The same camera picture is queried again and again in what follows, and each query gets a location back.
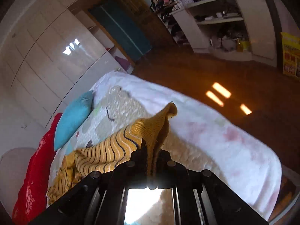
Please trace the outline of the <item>yellow striped knit sweater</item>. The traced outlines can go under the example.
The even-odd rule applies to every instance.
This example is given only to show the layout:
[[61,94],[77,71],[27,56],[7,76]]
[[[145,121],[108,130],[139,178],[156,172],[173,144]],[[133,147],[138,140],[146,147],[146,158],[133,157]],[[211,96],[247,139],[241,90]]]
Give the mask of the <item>yellow striped knit sweater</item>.
[[156,173],[158,153],[169,134],[169,118],[177,115],[174,103],[167,104],[151,118],[140,118],[93,147],[79,148],[65,155],[52,186],[47,204],[52,205],[93,171],[106,173],[129,161],[131,153],[146,149],[146,175]]

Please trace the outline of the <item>pink fleece blanket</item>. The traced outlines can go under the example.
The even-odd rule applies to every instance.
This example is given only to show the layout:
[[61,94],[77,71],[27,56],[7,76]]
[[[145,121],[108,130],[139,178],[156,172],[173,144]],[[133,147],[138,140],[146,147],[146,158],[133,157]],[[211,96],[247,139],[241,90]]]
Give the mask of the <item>pink fleece blanket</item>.
[[177,115],[170,128],[198,147],[220,168],[228,186],[264,219],[269,219],[280,190],[282,168],[266,144],[233,125],[213,108],[191,97],[136,76],[111,71],[92,87],[94,102],[119,86],[154,115],[172,102]]

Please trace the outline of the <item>red embroidered quilt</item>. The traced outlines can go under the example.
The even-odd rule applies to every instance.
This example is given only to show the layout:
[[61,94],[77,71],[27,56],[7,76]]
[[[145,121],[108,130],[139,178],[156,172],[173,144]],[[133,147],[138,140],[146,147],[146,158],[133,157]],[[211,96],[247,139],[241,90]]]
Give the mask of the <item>red embroidered quilt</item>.
[[54,135],[62,114],[58,113],[49,131],[42,137],[38,149],[31,156],[18,199],[12,212],[14,224],[28,224],[46,210],[48,179],[54,151]]

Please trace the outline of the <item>light blue pillow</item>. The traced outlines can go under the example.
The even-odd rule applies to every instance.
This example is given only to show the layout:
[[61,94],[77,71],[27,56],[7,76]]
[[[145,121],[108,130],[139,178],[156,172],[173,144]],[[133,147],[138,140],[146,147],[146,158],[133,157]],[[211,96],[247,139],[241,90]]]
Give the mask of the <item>light blue pillow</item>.
[[54,135],[54,150],[62,148],[91,112],[93,92],[87,91],[73,100],[63,112]]

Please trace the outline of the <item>patterned quilted bedspread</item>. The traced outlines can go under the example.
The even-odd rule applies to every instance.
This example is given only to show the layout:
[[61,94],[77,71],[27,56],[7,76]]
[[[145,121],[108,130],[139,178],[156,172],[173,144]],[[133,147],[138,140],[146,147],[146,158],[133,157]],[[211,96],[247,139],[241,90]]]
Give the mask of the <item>patterned quilted bedspread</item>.
[[[65,155],[79,148],[93,147],[140,118],[150,118],[144,106],[119,86],[110,88],[84,123],[56,153],[50,168],[49,187]],[[129,198],[126,224],[173,224],[169,190],[151,191],[147,188],[145,191],[130,192]]]

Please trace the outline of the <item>white glossy wardrobe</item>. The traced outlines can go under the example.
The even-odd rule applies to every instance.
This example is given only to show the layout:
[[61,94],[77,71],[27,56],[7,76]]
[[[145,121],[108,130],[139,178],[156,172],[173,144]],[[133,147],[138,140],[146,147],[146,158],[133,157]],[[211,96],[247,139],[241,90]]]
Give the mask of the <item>white glossy wardrobe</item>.
[[79,0],[16,0],[1,23],[1,76],[41,126],[122,66],[92,33],[93,21],[72,12]]

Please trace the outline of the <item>white shelf unit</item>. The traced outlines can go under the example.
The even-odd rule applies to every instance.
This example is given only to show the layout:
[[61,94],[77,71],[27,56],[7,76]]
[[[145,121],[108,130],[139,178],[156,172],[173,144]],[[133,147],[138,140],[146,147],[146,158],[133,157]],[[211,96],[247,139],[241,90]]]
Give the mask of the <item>white shelf unit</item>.
[[276,35],[266,0],[202,0],[171,13],[192,50],[276,67]]

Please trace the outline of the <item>yellow printed bag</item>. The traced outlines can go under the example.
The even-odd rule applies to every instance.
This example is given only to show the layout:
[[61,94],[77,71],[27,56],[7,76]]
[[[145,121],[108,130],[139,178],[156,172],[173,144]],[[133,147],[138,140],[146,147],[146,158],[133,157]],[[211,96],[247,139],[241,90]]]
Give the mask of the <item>yellow printed bag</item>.
[[281,32],[283,49],[283,74],[300,78],[300,44],[299,37]]

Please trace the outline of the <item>wooden door teal glass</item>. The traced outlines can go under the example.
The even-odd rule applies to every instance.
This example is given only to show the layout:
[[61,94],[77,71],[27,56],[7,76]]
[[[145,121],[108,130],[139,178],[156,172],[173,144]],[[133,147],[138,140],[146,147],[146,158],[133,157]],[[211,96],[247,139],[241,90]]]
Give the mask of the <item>wooden door teal glass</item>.
[[88,10],[107,30],[133,61],[139,60],[151,49],[151,43],[136,23],[118,3],[108,0]]

